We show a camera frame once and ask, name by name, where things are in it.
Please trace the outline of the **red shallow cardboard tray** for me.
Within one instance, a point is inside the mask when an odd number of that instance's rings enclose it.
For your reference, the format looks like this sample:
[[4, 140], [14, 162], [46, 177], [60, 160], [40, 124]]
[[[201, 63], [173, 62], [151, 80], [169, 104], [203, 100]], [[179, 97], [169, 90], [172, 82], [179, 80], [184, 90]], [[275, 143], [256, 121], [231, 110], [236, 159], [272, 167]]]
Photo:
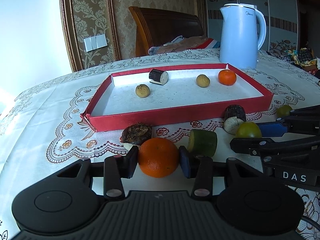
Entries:
[[[161, 86], [150, 82], [153, 68], [112, 73], [100, 85], [81, 118], [95, 132], [125, 129], [143, 123], [162, 126], [190, 121], [220, 118], [230, 105], [240, 105], [246, 113], [269, 109], [273, 94], [258, 81], [226, 63], [161, 66], [169, 74]], [[218, 81], [221, 70], [236, 74], [236, 83], [226, 86]], [[206, 88], [196, 84], [204, 74], [210, 79]], [[150, 95], [140, 98], [135, 90], [145, 84]]]

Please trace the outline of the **left brown longan fruit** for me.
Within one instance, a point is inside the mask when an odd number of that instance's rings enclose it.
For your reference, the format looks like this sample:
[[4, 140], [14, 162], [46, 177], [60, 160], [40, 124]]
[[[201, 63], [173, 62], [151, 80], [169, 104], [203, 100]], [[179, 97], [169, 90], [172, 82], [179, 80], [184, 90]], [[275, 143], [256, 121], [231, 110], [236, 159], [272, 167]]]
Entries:
[[150, 95], [150, 89], [147, 85], [141, 84], [136, 87], [135, 93], [140, 98], [146, 98]]

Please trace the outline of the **small orange tangerine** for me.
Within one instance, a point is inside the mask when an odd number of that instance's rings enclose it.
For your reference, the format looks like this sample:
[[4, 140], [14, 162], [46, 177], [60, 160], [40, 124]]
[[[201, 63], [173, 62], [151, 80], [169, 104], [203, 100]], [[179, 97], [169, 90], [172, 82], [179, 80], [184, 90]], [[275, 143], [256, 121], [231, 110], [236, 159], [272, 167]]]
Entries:
[[221, 70], [218, 74], [218, 81], [223, 85], [232, 86], [236, 83], [236, 74], [229, 69]]

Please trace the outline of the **brown longan fruit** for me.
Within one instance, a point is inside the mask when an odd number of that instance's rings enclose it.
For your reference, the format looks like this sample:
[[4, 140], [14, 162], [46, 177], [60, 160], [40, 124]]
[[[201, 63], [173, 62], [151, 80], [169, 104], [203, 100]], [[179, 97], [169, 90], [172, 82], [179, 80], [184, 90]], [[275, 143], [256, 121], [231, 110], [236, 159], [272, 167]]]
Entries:
[[150, 89], [147, 85], [141, 84], [136, 87], [135, 93], [140, 98], [146, 98], [150, 95]]
[[196, 84], [199, 86], [199, 87], [202, 87], [202, 88], [206, 88], [210, 85], [210, 79], [204, 75], [204, 74], [200, 74], [197, 78], [196, 78]]

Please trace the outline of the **green cucumber piece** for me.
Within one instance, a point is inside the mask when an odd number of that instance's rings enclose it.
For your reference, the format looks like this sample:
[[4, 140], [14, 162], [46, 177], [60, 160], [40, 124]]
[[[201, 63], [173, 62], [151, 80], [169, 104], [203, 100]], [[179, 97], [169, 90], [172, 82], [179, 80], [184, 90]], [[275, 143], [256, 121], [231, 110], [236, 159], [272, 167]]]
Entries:
[[213, 131], [192, 129], [189, 135], [188, 151], [194, 155], [213, 157], [217, 148], [217, 134]]

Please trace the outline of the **green tomato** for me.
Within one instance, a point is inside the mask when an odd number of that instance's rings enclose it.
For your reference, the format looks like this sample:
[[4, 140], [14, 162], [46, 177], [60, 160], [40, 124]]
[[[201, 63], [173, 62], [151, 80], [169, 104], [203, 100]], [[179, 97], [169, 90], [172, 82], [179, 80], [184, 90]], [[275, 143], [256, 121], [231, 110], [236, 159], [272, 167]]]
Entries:
[[243, 122], [236, 131], [237, 138], [261, 138], [262, 133], [258, 125], [254, 122]]
[[276, 115], [278, 118], [282, 118], [284, 116], [288, 116], [292, 111], [292, 107], [289, 105], [282, 105], [277, 108]]

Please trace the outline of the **large orange tangerine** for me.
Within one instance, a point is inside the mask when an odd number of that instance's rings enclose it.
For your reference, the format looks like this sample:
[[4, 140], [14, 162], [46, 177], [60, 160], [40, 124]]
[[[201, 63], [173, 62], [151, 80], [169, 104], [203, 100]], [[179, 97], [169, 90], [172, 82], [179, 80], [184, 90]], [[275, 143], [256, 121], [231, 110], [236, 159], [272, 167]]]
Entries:
[[178, 167], [178, 148], [168, 139], [151, 138], [140, 146], [138, 164], [147, 176], [166, 177]]

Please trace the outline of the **white wall switch panel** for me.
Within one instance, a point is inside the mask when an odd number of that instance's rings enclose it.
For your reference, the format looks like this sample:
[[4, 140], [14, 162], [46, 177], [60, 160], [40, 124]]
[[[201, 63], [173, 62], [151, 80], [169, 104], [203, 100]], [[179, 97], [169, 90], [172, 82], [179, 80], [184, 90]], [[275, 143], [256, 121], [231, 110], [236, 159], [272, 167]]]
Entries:
[[105, 34], [92, 36], [84, 39], [85, 51], [100, 49], [107, 46], [107, 39]]

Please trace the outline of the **bedding pile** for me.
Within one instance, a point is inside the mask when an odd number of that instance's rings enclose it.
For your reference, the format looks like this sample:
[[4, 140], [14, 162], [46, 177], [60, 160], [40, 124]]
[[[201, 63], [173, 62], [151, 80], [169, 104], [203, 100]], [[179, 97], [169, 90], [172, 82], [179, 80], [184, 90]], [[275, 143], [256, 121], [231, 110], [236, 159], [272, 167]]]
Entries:
[[171, 42], [167, 42], [161, 46], [153, 46], [148, 49], [149, 55], [157, 55], [164, 53], [179, 52], [193, 49], [213, 49], [219, 48], [220, 42], [206, 36], [183, 37], [182, 35], [176, 37]]

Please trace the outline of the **black sugarcane piece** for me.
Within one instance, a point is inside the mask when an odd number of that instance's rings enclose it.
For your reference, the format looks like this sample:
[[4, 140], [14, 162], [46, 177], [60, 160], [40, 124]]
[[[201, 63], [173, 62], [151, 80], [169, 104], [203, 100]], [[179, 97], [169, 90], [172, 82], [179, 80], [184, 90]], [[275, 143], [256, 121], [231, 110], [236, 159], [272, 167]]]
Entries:
[[240, 105], [230, 105], [225, 109], [223, 129], [232, 135], [236, 134], [239, 126], [246, 121], [246, 113]]
[[149, 72], [149, 79], [151, 83], [163, 86], [168, 82], [169, 74], [166, 71], [152, 69]]

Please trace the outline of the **brown wooden headboard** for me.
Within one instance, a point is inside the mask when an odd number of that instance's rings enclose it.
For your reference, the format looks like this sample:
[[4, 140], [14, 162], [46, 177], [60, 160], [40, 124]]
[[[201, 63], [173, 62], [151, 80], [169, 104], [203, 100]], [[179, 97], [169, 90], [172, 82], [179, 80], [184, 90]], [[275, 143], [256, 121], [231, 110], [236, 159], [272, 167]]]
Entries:
[[186, 38], [204, 35], [196, 15], [134, 6], [129, 11], [137, 26], [136, 57], [146, 56], [151, 47], [161, 46], [180, 35]]

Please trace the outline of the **dark brown dried fruit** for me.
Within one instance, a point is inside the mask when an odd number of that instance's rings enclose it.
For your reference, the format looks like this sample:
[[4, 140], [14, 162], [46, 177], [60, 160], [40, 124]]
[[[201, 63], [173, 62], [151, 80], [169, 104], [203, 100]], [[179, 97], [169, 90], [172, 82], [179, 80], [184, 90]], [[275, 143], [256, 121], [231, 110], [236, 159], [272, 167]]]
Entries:
[[129, 151], [132, 146], [140, 147], [144, 142], [151, 139], [152, 127], [145, 124], [135, 124], [125, 128], [121, 134], [120, 142]]

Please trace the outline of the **white electric kettle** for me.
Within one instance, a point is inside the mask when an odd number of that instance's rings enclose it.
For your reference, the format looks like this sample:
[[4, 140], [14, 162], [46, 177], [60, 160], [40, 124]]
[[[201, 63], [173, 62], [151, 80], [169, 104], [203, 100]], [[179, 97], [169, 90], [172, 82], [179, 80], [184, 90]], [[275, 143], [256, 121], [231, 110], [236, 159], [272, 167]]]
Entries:
[[223, 16], [220, 62], [238, 69], [255, 69], [258, 50], [266, 38], [266, 21], [257, 6], [228, 3], [220, 8]]

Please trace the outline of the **right brown longan fruit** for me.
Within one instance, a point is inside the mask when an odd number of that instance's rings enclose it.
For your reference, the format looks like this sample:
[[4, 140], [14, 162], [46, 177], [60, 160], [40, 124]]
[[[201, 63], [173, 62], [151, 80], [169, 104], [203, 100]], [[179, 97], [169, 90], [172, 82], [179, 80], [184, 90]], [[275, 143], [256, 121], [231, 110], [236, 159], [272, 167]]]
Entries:
[[197, 78], [196, 78], [196, 84], [199, 86], [199, 87], [202, 87], [202, 88], [206, 88], [210, 85], [210, 79], [204, 75], [204, 74], [200, 74]]

